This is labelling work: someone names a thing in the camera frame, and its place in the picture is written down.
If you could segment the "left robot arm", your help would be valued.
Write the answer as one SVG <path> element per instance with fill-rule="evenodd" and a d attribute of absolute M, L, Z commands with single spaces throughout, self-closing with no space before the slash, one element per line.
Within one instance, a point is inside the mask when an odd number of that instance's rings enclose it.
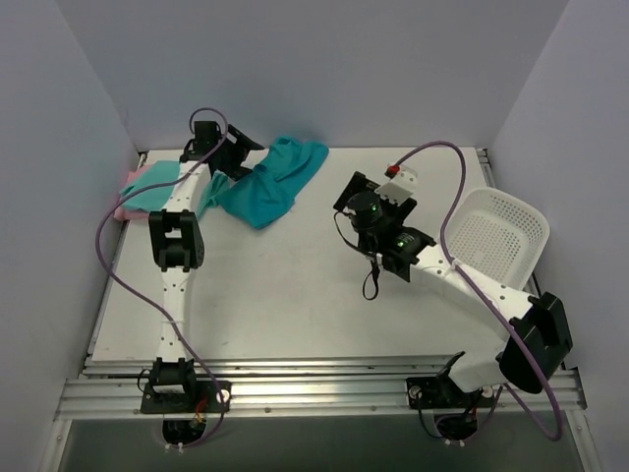
<path fill-rule="evenodd" d="M 222 133 L 214 121 L 196 121 L 193 137 L 177 162 L 178 182 L 166 203 L 148 216 L 153 261 L 162 282 L 162 322 L 156 360 L 149 372 L 147 394 L 176 412 L 187 412 L 198 402 L 195 361 L 182 340 L 186 331 L 189 288 L 204 260 L 200 213 L 214 176 L 238 181 L 251 170 L 243 165 L 252 150 L 261 150 L 236 127 Z"/>

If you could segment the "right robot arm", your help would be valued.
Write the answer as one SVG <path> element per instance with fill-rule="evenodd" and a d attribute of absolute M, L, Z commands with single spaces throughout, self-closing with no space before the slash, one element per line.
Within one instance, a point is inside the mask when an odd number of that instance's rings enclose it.
<path fill-rule="evenodd" d="M 555 295 L 525 291 L 549 228 L 532 206 L 491 187 L 470 192 L 436 239 L 405 219 L 416 206 L 415 174 L 406 167 L 379 185 L 355 172 L 333 208 L 358 236 L 352 250 L 401 280 L 432 291 L 492 329 L 500 348 L 457 354 L 436 382 L 456 406 L 473 391 L 513 384 L 541 393 L 573 347 L 565 309 Z"/>

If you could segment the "teal t shirt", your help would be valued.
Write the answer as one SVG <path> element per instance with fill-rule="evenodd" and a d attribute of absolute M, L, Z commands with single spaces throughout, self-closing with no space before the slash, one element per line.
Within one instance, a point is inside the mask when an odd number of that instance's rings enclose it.
<path fill-rule="evenodd" d="M 328 154 L 322 143 L 278 137 L 252 172 L 220 191 L 216 202 L 253 229 L 262 229 L 291 209 Z"/>

